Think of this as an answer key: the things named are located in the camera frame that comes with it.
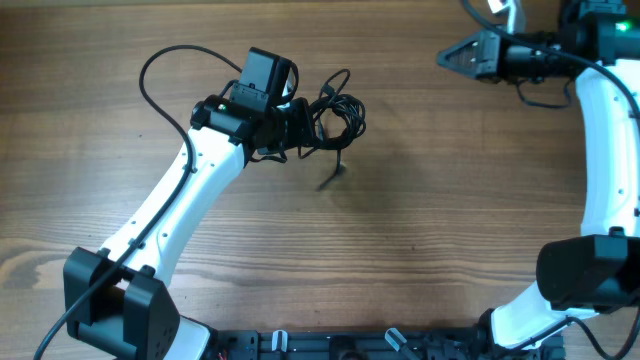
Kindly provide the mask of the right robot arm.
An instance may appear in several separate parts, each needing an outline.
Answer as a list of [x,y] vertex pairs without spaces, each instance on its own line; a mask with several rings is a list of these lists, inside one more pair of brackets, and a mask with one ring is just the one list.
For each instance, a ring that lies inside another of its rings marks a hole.
[[587,189],[579,236],[541,249],[534,283],[482,316],[467,354],[553,359],[563,329],[639,305],[639,21],[621,1],[565,1],[556,31],[530,33],[518,0],[489,7],[506,22],[481,18],[439,65],[487,83],[563,79],[581,106]]

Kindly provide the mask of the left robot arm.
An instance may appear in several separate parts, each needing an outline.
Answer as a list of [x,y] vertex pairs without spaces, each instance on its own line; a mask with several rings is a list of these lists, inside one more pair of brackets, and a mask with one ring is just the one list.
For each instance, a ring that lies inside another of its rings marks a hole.
[[181,315],[169,294],[177,263],[220,194],[251,162],[285,162],[310,143],[298,69],[251,48],[239,78],[198,102],[183,145],[140,208],[95,251],[63,267],[68,335],[117,359],[206,359],[217,334]]

